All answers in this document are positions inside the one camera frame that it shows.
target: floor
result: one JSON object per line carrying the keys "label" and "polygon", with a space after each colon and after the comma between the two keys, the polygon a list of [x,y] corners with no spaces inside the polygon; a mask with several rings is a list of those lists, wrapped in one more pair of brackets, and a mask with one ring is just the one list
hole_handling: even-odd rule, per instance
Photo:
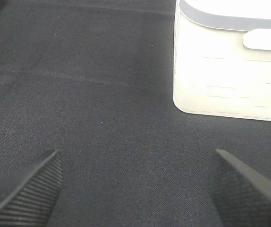
{"label": "floor", "polygon": [[48,227],[221,227],[216,148],[271,179],[271,122],[174,106],[174,5],[0,0],[0,180],[61,149]]}

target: white plastic container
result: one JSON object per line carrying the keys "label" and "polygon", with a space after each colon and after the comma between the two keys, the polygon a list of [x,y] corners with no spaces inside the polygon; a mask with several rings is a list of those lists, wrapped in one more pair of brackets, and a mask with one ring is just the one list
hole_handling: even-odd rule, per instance
{"label": "white plastic container", "polygon": [[271,121],[271,1],[177,0],[175,105]]}

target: black textured object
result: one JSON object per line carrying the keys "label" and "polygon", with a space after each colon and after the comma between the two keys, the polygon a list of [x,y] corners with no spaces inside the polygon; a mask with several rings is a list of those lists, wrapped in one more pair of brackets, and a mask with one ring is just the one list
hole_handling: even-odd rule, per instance
{"label": "black textured object", "polygon": [[209,172],[209,192],[226,227],[271,227],[271,181],[224,150]]}
{"label": "black textured object", "polygon": [[0,183],[0,227],[44,227],[62,187],[62,166],[57,150]]}

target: gray lid rim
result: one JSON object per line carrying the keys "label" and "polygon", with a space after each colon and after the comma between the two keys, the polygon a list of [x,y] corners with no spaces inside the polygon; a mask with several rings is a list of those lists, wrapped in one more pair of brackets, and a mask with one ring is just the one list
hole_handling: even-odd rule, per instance
{"label": "gray lid rim", "polygon": [[215,15],[194,8],[186,0],[180,1],[180,9],[187,18],[207,27],[237,31],[271,29],[271,19]]}

